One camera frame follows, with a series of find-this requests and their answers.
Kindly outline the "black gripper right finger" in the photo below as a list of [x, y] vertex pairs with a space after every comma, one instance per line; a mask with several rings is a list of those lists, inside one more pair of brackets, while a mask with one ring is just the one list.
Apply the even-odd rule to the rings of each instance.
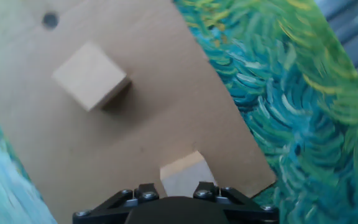
[[229, 223], [279, 224], [277, 207], [259, 205], [232, 187], [219, 188], [212, 182], [199, 182], [193, 198], [216, 205]]

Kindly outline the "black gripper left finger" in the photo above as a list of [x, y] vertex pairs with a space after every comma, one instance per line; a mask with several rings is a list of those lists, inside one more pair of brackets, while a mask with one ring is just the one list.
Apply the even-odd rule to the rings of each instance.
[[118, 191], [94, 209], [75, 212], [72, 216], [72, 224], [125, 223], [132, 209], [159, 198], [153, 183], [140, 184], [134, 190]]

